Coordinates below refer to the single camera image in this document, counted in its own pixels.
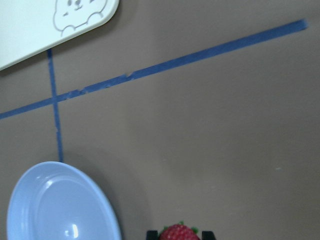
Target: strawberry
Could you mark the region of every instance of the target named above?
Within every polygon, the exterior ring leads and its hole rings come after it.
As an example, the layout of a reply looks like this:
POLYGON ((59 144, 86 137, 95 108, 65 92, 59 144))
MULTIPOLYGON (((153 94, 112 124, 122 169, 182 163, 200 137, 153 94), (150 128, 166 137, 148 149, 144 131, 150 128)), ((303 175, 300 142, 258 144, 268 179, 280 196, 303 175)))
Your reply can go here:
POLYGON ((189 228, 183 222, 165 227, 160 233, 159 240, 200 240, 197 236, 198 230, 189 228))

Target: cartoon drawing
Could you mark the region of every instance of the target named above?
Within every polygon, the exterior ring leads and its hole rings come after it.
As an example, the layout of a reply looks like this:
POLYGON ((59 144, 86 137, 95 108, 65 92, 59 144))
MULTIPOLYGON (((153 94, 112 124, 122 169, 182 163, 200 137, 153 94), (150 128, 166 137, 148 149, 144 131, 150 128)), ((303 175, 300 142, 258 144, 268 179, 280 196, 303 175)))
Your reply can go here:
POLYGON ((101 19, 106 4, 107 0, 56 0, 54 27, 61 31, 61 35, 67 28, 75 31, 78 27, 88 24, 92 16, 99 16, 101 19))

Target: blue tape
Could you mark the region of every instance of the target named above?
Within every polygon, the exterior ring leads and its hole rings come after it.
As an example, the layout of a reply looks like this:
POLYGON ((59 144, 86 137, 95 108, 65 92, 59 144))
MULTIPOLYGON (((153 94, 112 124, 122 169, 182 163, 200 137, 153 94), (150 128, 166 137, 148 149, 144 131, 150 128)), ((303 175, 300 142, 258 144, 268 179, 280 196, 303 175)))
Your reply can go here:
POLYGON ((76 98, 78 96, 99 91, 101 89, 110 88, 115 85, 119 85, 131 80, 140 79, 149 75, 157 74, 169 69, 177 68, 183 65, 191 64, 200 60, 207 58, 212 58, 217 55, 225 54, 231 51, 235 51, 241 48, 245 48, 251 45, 269 41, 275 38, 279 38, 288 34, 293 34, 299 31, 302 31, 308 27, 307 21, 304 19, 298 20, 289 24, 285 24, 279 27, 275 27, 266 31, 262 31, 250 36, 246 36, 237 40, 233 40, 227 43, 223 43, 218 46, 214 46, 205 50, 194 52, 176 59, 165 61, 153 66, 149 66, 137 71, 134 71, 131 75, 121 75, 112 79, 108 79, 102 82, 98 82, 89 86, 86 86, 82 90, 73 90, 60 95, 57 95, 56 83, 55 83, 55 73, 54 66, 52 61, 52 51, 49 49, 47 51, 48 60, 49 60, 49 72, 50 72, 50 81, 52 89, 52 98, 45 99, 43 101, 35 102, 33 104, 23 106, 11 111, 0 113, 0 120, 11 117, 13 115, 21 114, 28 112, 37 108, 44 107, 49 104, 53 104, 55 125, 57 127, 57 141, 59 149, 59 159, 63 160, 62 155, 62 141, 61 141, 61 130, 60 130, 60 118, 58 111, 58 102, 65 101, 67 99, 76 98))
POLYGON ((49 75, 50 75, 50 83, 51 83, 52 106, 53 106, 54 122, 55 122, 55 128, 56 128, 56 141, 57 141, 57 147, 58 147, 59 162, 63 163, 64 154, 63 154, 62 138, 61 138, 59 108, 58 108, 58 102, 57 102, 57 89, 56 89, 54 62, 52 59, 52 50, 48 49, 46 52, 47 52, 47 58, 48 58, 48 67, 49 67, 49 75))
POLYGON ((35 103, 31 103, 31 104, 26 105, 26 106, 22 106, 22 107, 19 107, 19 108, 10 110, 10 111, 6 111, 6 112, 3 112, 3 113, 0 113, 0 120, 8 118, 8 117, 12 117, 14 115, 23 114, 25 112, 29 112, 31 110, 35 110, 35 109, 38 109, 38 108, 42 108, 42 107, 48 106, 50 104, 52 104, 52 98, 47 98, 47 99, 42 100, 42 101, 37 101, 35 103))
POLYGON ((207 58, 212 58, 217 55, 225 54, 237 49, 255 45, 271 39, 279 38, 288 34, 299 32, 308 27, 307 22, 302 19, 286 25, 282 25, 270 30, 262 31, 247 37, 243 37, 234 41, 230 41, 218 46, 214 46, 202 51, 191 53, 176 59, 172 59, 157 65, 133 72, 130 77, 132 79, 143 78, 152 74, 157 74, 169 69, 177 68, 186 64, 194 63, 207 58))

